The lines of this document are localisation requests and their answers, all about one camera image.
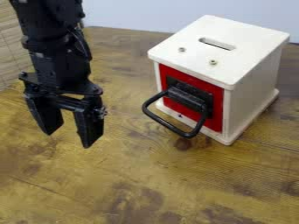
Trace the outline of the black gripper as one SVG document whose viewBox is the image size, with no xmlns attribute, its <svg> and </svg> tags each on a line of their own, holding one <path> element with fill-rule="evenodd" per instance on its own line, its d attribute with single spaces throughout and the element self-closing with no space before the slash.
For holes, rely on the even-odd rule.
<svg viewBox="0 0 299 224">
<path fill-rule="evenodd" d="M 49 136 L 64 124 L 61 109 L 73 112 L 86 149 L 104 134 L 102 89 L 89 80 L 89 60 L 74 51 L 29 52 L 33 71 L 21 73 L 24 99 L 41 131 Z"/>
</svg>

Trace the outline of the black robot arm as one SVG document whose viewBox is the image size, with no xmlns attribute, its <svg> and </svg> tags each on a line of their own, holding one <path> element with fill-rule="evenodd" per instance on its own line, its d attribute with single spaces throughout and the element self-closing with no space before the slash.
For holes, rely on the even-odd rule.
<svg viewBox="0 0 299 224">
<path fill-rule="evenodd" d="M 81 144 L 102 136 L 102 89 L 89 80 L 92 54 L 80 28 L 81 0 L 9 0 L 22 31 L 22 48 L 34 71 L 20 73 L 24 99 L 41 131 L 64 124 L 61 112 L 74 117 Z"/>
</svg>

